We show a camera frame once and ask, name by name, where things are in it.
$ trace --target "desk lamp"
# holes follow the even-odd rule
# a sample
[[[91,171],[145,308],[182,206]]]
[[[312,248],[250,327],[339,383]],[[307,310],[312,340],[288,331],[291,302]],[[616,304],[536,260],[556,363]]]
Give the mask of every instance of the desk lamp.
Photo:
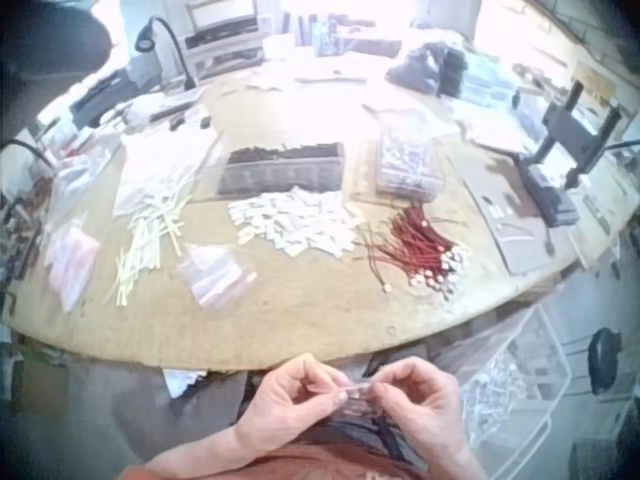
[[[184,70],[184,75],[186,80],[184,82],[184,90],[185,92],[188,90],[193,90],[196,88],[196,81],[193,79],[191,74],[189,73],[189,69],[187,68],[187,64],[184,61],[184,56],[182,55],[182,50],[180,50],[180,45],[178,44],[178,39],[176,38],[175,33],[171,29],[171,26],[167,23],[167,21],[163,18],[153,16],[149,19],[149,22],[142,27],[140,33],[138,34],[138,38],[136,38],[136,51],[140,53],[149,53],[156,47],[155,42],[155,32],[153,30],[153,22],[156,21],[164,26],[169,32],[169,36],[173,41],[173,45],[176,47],[178,51],[178,57],[180,58],[180,64],[182,65],[182,70]]]

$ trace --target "bag of parts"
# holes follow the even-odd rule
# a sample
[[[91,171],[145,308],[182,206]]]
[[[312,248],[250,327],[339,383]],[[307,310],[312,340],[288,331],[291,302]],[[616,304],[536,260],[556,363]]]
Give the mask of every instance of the bag of parts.
[[[67,230],[52,238],[46,263],[51,265],[49,285],[60,295],[64,311],[70,312],[89,283],[100,243],[75,224],[62,228]]]
[[[230,306],[256,279],[250,264],[226,245],[187,245],[178,270],[204,309]]]

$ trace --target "grey floor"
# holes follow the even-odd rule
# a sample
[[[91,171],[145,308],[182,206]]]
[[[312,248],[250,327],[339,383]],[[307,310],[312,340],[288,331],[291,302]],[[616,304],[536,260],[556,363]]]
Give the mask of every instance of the grey floor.
[[[607,326],[640,343],[640,259],[625,239],[618,279],[612,258],[571,273],[543,300],[561,342]],[[586,370],[582,357],[574,363]],[[12,414],[0,402],[2,456],[19,469],[16,478],[115,478],[126,465],[233,422],[246,383],[237,375],[176,403],[158,370],[72,359],[67,373],[66,412],[58,418]],[[563,398],[549,437],[517,478],[568,478],[573,439],[595,406],[591,395]]]

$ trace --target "fingernail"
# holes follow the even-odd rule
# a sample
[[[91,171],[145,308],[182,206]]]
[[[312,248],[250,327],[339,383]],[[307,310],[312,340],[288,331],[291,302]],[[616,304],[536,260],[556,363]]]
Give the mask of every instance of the fingernail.
[[[335,396],[333,401],[337,406],[340,406],[347,401],[347,398],[348,398],[347,392],[340,392],[338,393],[338,395]]]

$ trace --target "hand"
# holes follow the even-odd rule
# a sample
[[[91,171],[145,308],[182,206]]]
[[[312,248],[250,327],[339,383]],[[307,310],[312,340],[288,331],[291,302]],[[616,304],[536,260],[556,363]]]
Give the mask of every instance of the hand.
[[[464,434],[453,375],[411,357],[387,365],[372,380],[385,412],[425,457],[434,478],[484,478]]]
[[[311,354],[290,360],[262,380],[235,426],[239,443],[255,458],[286,445],[342,406],[347,394],[337,387],[349,385],[344,373]],[[328,393],[316,395],[310,389]]]

